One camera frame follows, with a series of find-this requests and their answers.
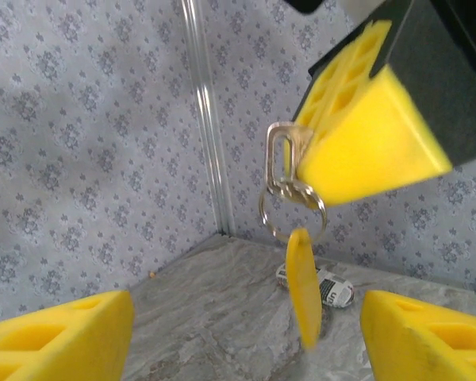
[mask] gray marble floor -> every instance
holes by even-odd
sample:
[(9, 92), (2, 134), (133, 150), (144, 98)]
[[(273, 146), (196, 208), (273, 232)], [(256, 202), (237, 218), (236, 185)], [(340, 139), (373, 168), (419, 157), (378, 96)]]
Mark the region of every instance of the gray marble floor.
[(355, 285), (355, 302), (326, 309), (315, 352), (300, 347), (289, 295), (274, 272), (284, 253), (214, 237), (134, 290), (136, 321), (123, 380), (373, 380), (359, 328), (367, 290), (476, 315), (476, 294), (319, 259)]

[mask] yellow plastic tag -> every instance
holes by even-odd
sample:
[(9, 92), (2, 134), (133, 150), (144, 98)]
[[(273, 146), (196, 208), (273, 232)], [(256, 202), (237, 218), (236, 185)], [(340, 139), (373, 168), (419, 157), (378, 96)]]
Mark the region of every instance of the yellow plastic tag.
[(301, 343), (305, 349), (313, 349), (321, 332), (323, 306), (307, 229), (295, 229), (291, 233), (286, 251), (286, 277)]

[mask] metal key ring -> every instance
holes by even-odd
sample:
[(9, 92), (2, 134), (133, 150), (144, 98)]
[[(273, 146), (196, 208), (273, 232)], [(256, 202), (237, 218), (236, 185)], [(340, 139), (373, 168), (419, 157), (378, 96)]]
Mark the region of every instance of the metal key ring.
[[(300, 196), (303, 198), (309, 200), (311, 198), (316, 204), (321, 212), (321, 230), (320, 232), (316, 235), (316, 237), (313, 239), (313, 243), (316, 243), (322, 239), (324, 236), (324, 231), (326, 230), (326, 225), (328, 223), (328, 216), (326, 214), (326, 207), (324, 206), (324, 202), (321, 197), (316, 193), (316, 191), (310, 187), (309, 185), (302, 183), (301, 181), (298, 181), (296, 179), (289, 179), (285, 180), (282, 179), (278, 182), (278, 184), (282, 184), (285, 189), (289, 190), (289, 187), (293, 187), (295, 192), (298, 192)], [(289, 236), (285, 233), (282, 233), (280, 229), (278, 229), (275, 225), (273, 225), (267, 215), (266, 208), (265, 208), (265, 199), (266, 199), (266, 193), (272, 194), (274, 196), (278, 196), (275, 194), (273, 191), (271, 191), (268, 186), (265, 186), (259, 195), (259, 212), (261, 213), (261, 218), (263, 219), (263, 224), (267, 226), (267, 228), (271, 231), (273, 236), (277, 238), (278, 240), (288, 243), (289, 242)]]

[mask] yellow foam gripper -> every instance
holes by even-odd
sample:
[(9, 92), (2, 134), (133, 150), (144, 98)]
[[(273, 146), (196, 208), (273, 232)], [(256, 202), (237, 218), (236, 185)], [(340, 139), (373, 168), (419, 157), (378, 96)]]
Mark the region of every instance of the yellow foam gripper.
[(363, 339), (376, 381), (476, 381), (476, 317), (368, 291)]
[(451, 170), (391, 68), (385, 65), (369, 78), (390, 26), (391, 21), (371, 23), (346, 45), (317, 77), (297, 116), (298, 124), (314, 131), (297, 177), (327, 206)]
[(118, 381), (132, 336), (127, 291), (0, 322), (0, 381)]
[(301, 343), (313, 349), (321, 332), (323, 307), (309, 232), (295, 229), (286, 251), (286, 277)]

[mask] wallpaper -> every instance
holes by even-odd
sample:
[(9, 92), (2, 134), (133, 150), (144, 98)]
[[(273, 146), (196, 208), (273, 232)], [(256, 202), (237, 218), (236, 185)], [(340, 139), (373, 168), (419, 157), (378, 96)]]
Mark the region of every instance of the wallpaper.
[(0, 320), (217, 231), (176, 0), (0, 1)]
[[(309, 85), (308, 68), (352, 22), (335, 0), (308, 17), (279, 0), (202, 4), (237, 232), (279, 244), (257, 206), (265, 132), (292, 118)], [(270, 208), (285, 232), (297, 225), (319, 229), (317, 215), (301, 206), (273, 199)], [(476, 161), (328, 213), (317, 253), (476, 291)]]

